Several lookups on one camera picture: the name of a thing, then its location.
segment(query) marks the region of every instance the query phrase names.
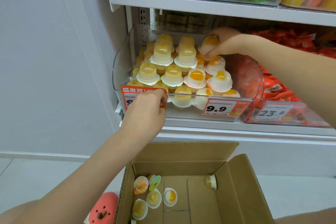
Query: brown cardboard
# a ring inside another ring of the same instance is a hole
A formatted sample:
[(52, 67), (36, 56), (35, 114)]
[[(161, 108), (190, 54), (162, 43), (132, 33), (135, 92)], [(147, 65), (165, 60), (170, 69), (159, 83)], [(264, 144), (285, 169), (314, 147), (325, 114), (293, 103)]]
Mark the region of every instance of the brown cardboard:
[[(273, 223), (272, 216), (245, 154), (227, 159), (238, 146), (234, 142), (150, 143), (125, 170), (115, 223), (129, 223), (136, 199), (146, 200), (148, 191), (133, 194), (138, 176), (161, 175), (158, 190), (162, 203), (148, 209), (138, 224)], [(208, 188), (205, 176), (215, 174), (217, 191)], [(163, 202), (165, 188), (177, 192), (177, 203)]]

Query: human hand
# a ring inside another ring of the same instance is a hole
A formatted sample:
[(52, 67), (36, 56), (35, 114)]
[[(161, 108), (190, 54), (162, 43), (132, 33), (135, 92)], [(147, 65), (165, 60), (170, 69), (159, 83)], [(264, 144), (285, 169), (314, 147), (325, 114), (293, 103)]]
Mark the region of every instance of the human hand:
[(242, 35), (239, 31), (233, 28), (221, 27), (212, 30), (209, 33), (210, 36), (218, 36), (219, 45), (213, 48), (210, 52), (204, 55), (205, 59), (211, 59), (221, 54), (234, 54), (239, 52), (240, 40), (239, 35)]
[(128, 137), (138, 138), (147, 144), (161, 131), (166, 111), (161, 108), (167, 102), (162, 89), (140, 93), (128, 106), (120, 131)]

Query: white shelf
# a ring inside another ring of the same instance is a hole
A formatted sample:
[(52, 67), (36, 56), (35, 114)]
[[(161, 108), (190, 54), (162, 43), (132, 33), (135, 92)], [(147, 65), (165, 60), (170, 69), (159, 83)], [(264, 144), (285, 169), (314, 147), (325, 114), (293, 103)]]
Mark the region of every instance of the white shelf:
[(283, 6), (276, 8), (228, 3), (218, 0), (110, 0), (110, 2), (116, 5), (336, 27), (336, 13), (292, 9)]

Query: white wall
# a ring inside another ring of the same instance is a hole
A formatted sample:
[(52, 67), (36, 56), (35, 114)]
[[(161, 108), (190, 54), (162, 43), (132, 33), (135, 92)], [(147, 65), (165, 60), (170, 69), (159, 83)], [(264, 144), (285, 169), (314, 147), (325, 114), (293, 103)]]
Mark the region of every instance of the white wall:
[(0, 152), (90, 155), (117, 128), (108, 0), (0, 0)]

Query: barcode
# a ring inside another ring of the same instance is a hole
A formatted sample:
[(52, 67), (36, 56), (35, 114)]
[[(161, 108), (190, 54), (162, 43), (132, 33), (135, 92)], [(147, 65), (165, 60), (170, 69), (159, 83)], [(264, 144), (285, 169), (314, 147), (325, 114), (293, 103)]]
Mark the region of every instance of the barcode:
[(265, 90), (264, 92), (265, 92), (265, 93), (270, 93), (270, 92), (272, 92), (272, 91), (281, 90), (281, 89), (282, 89), (282, 87), (281, 87), (280, 84), (275, 84), (273, 87), (268, 88), (268, 89)]

